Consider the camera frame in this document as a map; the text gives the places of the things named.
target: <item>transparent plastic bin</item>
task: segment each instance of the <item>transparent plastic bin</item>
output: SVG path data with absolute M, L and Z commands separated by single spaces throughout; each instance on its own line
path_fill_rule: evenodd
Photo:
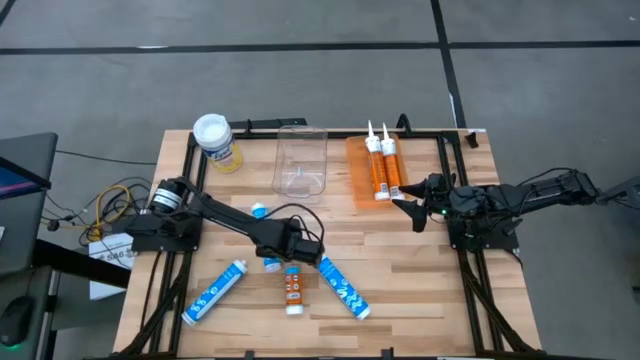
M 280 128 L 273 191 L 293 201 L 319 201 L 326 185 L 327 138 L 327 130 L 318 127 Z

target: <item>wooden table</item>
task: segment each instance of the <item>wooden table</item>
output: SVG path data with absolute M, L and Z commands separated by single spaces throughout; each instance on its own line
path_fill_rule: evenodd
M 165 132 L 154 184 L 180 175 L 188 134 Z M 487 134 L 479 133 L 478 142 L 477 149 L 462 145 L 469 181 L 497 183 Z M 277 142 L 238 143 L 243 166 L 228 175 L 208 167 L 205 191 L 246 212 L 258 201 L 270 208 L 282 204 L 271 190 Z M 434 140 L 401 140 L 400 146 L 411 183 L 441 172 Z M 326 253 L 368 301 L 371 315 L 356 320 L 315 269 L 304 265 L 305 312 L 288 317 L 283 274 L 264 272 L 262 259 L 255 257 L 248 238 L 206 222 L 201 247 L 193 258 L 187 305 L 232 260 L 247 260 L 248 273 L 201 323 L 183 325 L 179 356 L 242 356 L 245 350 L 255 350 L 257 356 L 376 356 L 389 347 L 398 356 L 474 353 L 458 261 L 449 247 L 445 225 L 429 221 L 425 232 L 418 234 L 411 231 L 410 219 L 395 207 L 358 211 L 352 200 L 344 140 L 329 140 L 327 155 L 326 189 L 322 201 L 311 208 L 326 227 Z M 452 153 L 449 159 L 455 169 Z M 500 250 L 486 251 L 486 257 L 497 306 L 526 342 L 539 347 L 520 265 Z M 128 345 L 139 330 L 154 258 L 152 253 L 136 258 L 114 351 Z M 161 268 L 155 276 L 149 313 L 155 308 Z M 485 312 L 480 305 L 478 309 L 485 347 L 490 348 Z M 161 350 L 168 346 L 172 315 L 168 312 L 165 317 Z

